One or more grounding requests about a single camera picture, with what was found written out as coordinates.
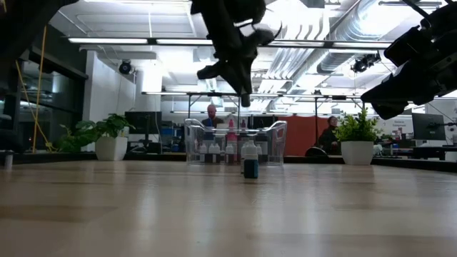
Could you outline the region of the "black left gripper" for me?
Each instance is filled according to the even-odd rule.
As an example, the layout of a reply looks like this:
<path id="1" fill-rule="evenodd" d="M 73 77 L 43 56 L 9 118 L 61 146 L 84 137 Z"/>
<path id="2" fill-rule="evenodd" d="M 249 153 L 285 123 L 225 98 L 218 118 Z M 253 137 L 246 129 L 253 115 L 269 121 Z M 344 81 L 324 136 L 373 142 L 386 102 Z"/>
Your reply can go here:
<path id="1" fill-rule="evenodd" d="M 257 56 L 258 37 L 242 36 L 241 45 L 216 51 L 218 61 L 197 72 L 199 79 L 221 76 L 237 95 L 251 94 L 251 65 Z"/>

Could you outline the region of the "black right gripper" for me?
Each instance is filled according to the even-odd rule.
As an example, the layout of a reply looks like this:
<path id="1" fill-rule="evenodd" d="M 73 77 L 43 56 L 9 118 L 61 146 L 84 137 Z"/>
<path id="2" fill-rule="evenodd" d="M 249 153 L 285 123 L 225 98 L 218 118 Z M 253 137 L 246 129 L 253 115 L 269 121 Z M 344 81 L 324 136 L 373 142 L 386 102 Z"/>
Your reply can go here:
<path id="1" fill-rule="evenodd" d="M 446 85 L 417 66 L 418 58 L 431 45 L 417 26 L 397 38 L 385 51 L 384 56 L 397 69 L 381 83 L 361 96 L 363 102 L 373 104 L 382 119 L 401 114 L 409 101 L 425 101 L 446 95 Z"/>

